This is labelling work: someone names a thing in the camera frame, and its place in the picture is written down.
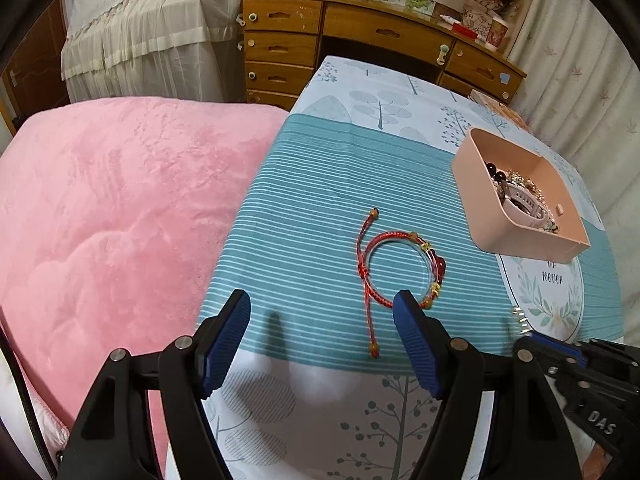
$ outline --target metal screw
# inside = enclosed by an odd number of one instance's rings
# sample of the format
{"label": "metal screw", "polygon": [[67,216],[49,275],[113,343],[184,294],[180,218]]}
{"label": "metal screw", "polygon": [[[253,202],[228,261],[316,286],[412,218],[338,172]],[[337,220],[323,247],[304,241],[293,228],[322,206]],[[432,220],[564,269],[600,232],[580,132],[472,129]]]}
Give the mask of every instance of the metal screw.
{"label": "metal screw", "polygon": [[518,350],[518,359],[520,359],[524,363],[530,363],[533,361],[533,355],[529,350]]}
{"label": "metal screw", "polygon": [[118,361],[122,361],[126,355],[127,351],[124,348],[116,348],[109,354],[109,358],[117,363]]}
{"label": "metal screw", "polygon": [[178,350],[184,350],[185,348],[189,348],[193,343],[193,339],[188,335],[183,335],[175,340],[175,347]]}
{"label": "metal screw", "polygon": [[467,348],[469,348],[469,343],[467,343],[464,339],[462,338],[454,338],[449,342],[449,345],[451,346],[451,348],[453,348],[454,350],[458,350],[460,352],[465,351]]}

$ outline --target pink blanket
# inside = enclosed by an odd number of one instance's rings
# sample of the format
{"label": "pink blanket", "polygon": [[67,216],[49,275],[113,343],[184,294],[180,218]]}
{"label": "pink blanket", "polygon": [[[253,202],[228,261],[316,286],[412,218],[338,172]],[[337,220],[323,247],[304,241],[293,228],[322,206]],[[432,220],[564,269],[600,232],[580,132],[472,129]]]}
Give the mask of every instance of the pink blanket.
{"label": "pink blanket", "polygon": [[[30,118],[0,158],[0,321],[71,425],[117,347],[194,329],[216,261],[287,113],[103,99]],[[154,403],[154,423],[159,405]],[[164,463],[166,430],[154,428]]]}

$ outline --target wooden door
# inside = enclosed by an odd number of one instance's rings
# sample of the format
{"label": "wooden door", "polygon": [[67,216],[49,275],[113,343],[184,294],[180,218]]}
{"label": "wooden door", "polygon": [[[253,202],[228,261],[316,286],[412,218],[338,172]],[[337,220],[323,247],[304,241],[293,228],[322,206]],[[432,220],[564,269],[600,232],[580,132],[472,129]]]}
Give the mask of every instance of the wooden door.
{"label": "wooden door", "polygon": [[60,68],[65,36],[62,5],[55,0],[20,42],[3,74],[19,117],[69,103]]}

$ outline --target red cord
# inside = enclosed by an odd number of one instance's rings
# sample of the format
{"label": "red cord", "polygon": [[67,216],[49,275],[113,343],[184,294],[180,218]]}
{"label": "red cord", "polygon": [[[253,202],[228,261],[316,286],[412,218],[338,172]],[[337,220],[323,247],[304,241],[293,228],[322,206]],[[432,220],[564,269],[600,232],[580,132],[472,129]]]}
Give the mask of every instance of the red cord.
{"label": "red cord", "polygon": [[414,232],[406,233],[404,231],[387,231],[386,233],[379,234],[367,244],[363,252],[361,249],[362,239],[364,238],[367,229],[369,229],[371,224],[373,224],[373,222],[378,219],[378,215],[378,209],[373,208],[369,213],[367,219],[364,221],[364,224],[362,224],[362,228],[360,229],[360,234],[358,235],[358,240],[356,242],[356,256],[358,258],[357,268],[358,274],[360,275],[360,278],[362,279],[362,283],[364,285],[364,307],[367,316],[367,326],[369,327],[369,352],[371,356],[375,358],[380,356],[380,346],[376,341],[376,335],[373,330],[373,319],[371,318],[370,300],[371,298],[373,298],[380,305],[386,306],[387,308],[392,308],[393,303],[391,300],[388,300],[382,294],[380,294],[371,283],[369,277],[369,267],[367,267],[366,261],[373,250],[379,244],[386,240],[408,240],[420,247],[420,250],[424,252],[428,260],[431,262],[431,272],[433,273],[433,283],[431,283],[430,291],[419,303],[420,307],[424,309],[431,308],[433,300],[438,297],[438,294],[440,293],[440,287],[442,286],[442,280],[444,279],[444,272],[446,270],[446,263],[444,261],[444,258],[438,256],[433,247],[431,247],[431,244],[420,238],[418,234]]}

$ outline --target plastic box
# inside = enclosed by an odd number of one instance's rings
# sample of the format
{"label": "plastic box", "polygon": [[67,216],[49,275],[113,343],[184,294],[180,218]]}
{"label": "plastic box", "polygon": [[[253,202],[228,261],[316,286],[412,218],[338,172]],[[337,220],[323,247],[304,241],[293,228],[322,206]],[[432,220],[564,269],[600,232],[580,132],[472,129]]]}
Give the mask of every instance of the plastic box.
{"label": "plastic box", "polygon": [[[551,209],[558,234],[514,223],[504,212],[485,162],[515,170],[536,183]],[[473,128],[451,164],[466,221],[479,249],[567,264],[590,247],[574,200],[556,168],[546,158],[494,134]],[[561,205],[562,215],[557,205]]]}

